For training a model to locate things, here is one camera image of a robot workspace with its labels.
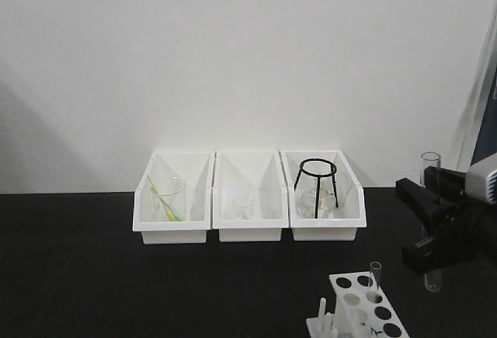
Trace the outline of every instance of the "storage bin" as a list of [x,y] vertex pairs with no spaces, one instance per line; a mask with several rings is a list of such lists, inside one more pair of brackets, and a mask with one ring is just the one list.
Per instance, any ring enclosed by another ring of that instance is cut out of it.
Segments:
[[[357,228],[366,227],[366,208],[363,188],[342,151],[281,151],[280,155],[288,187],[290,227],[294,239],[354,240]],[[305,159],[325,159],[336,165],[336,199],[339,207],[332,209],[332,218],[306,218],[297,209],[303,192],[309,188],[301,186],[299,180],[297,191],[294,189],[300,164]]]
[[213,228],[220,241],[279,241],[286,227],[287,187],[278,153],[218,152]]
[[[211,229],[214,157],[214,152],[152,153],[134,193],[133,230],[141,232],[145,244],[206,242]],[[181,221],[168,213],[152,186],[160,190],[165,181],[178,177],[184,182]]]

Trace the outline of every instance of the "black table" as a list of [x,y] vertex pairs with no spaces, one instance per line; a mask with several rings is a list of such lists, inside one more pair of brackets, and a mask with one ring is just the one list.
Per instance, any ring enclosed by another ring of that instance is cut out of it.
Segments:
[[411,337],[497,336],[497,272],[443,270],[430,294],[401,262],[419,223],[391,188],[365,189],[353,242],[145,246],[132,193],[0,196],[1,337],[308,337],[329,274],[383,264],[382,287]]

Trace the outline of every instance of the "white test tube rack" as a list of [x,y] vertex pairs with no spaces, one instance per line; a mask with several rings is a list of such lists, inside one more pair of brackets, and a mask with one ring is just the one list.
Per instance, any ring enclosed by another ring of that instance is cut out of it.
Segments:
[[318,317],[306,320],[311,338],[409,338],[381,287],[376,300],[367,297],[369,278],[369,272],[329,276],[335,314],[325,313],[326,299],[321,298]]

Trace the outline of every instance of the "test tube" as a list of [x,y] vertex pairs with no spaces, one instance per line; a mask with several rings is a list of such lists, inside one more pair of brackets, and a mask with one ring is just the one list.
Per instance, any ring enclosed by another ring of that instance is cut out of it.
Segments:
[[381,263],[371,262],[370,279],[368,283],[369,291],[367,292],[366,297],[369,301],[372,301],[373,303],[381,302],[380,282],[381,282]]
[[421,154],[421,176],[420,176],[420,185],[426,186],[425,174],[426,169],[429,167],[433,167],[436,169],[436,174],[431,177],[434,181],[434,193],[436,194],[436,202],[440,202],[440,163],[442,161],[442,157],[440,154],[435,152],[424,152]]
[[[442,157],[439,153],[435,152],[425,152],[421,154],[421,186],[425,186],[425,172],[428,167],[436,168],[436,175],[434,176],[435,182],[433,187],[435,188],[436,202],[440,203],[440,164]],[[426,231],[424,225],[422,225],[422,234],[426,237],[429,233]],[[425,289],[432,293],[438,293],[442,290],[442,270],[430,270],[423,275]]]

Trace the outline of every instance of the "glass beaker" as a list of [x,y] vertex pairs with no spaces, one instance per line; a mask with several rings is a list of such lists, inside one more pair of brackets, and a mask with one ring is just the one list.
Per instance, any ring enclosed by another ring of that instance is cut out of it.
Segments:
[[233,219],[252,219],[254,198],[249,194],[238,194],[232,200]]
[[301,162],[294,189],[300,191],[297,213],[302,218],[332,218],[338,208],[336,166],[325,159],[311,158]]
[[158,198],[166,221],[187,219],[185,188],[185,181],[178,176],[170,177],[160,184]]

